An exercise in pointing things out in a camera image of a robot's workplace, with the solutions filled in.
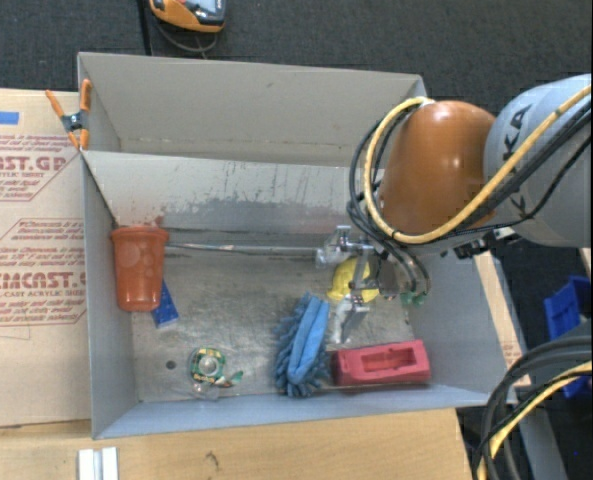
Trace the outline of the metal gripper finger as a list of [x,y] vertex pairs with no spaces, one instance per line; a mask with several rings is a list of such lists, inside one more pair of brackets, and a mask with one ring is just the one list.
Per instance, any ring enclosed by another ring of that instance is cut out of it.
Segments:
[[323,245],[316,250],[315,266],[330,268],[338,265],[352,255],[357,255],[361,243],[351,239],[352,228],[349,225],[339,225],[325,239]]
[[345,343],[360,326],[370,308],[361,297],[345,296],[336,306],[333,315],[333,342]]

